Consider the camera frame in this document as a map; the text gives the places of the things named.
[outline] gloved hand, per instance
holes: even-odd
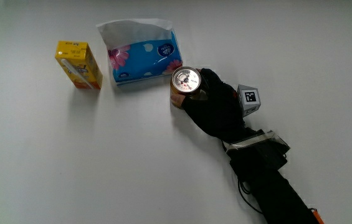
[[[246,130],[235,89],[225,84],[210,69],[198,69],[201,89],[207,100],[193,100],[184,95],[171,95],[172,102],[182,107],[193,121],[208,135],[225,142],[245,138]]]

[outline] yellow juice box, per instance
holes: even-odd
[[[59,41],[55,58],[76,88],[101,89],[102,73],[86,42]]]

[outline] white background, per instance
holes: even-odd
[[[352,1],[292,0],[0,0],[0,223],[265,223],[169,77],[112,83],[95,25],[151,17],[173,21],[185,65],[259,89],[246,121],[289,143],[281,173],[352,223]],[[100,91],[73,86],[58,40],[90,44]]]

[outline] can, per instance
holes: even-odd
[[[201,91],[199,71],[191,67],[177,68],[171,76],[170,91],[171,94],[181,94],[192,99],[199,98]]]

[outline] wire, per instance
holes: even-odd
[[[250,192],[248,190],[246,190],[245,186],[242,184],[243,186],[243,189],[248,192],[248,194],[250,194]],[[240,190],[240,181],[238,180],[238,191],[239,191],[239,194],[240,196],[242,197],[242,199],[244,199],[244,201],[246,202],[246,204],[248,204],[251,208],[253,208],[256,212],[259,212],[260,214],[263,214],[263,212],[257,210],[255,207],[253,207],[248,201],[246,201],[245,197],[243,196],[241,190]]]
[[[245,185],[244,183],[240,183],[242,185],[242,191],[245,193],[245,194],[250,194],[250,191],[248,191],[246,188],[245,188]]]

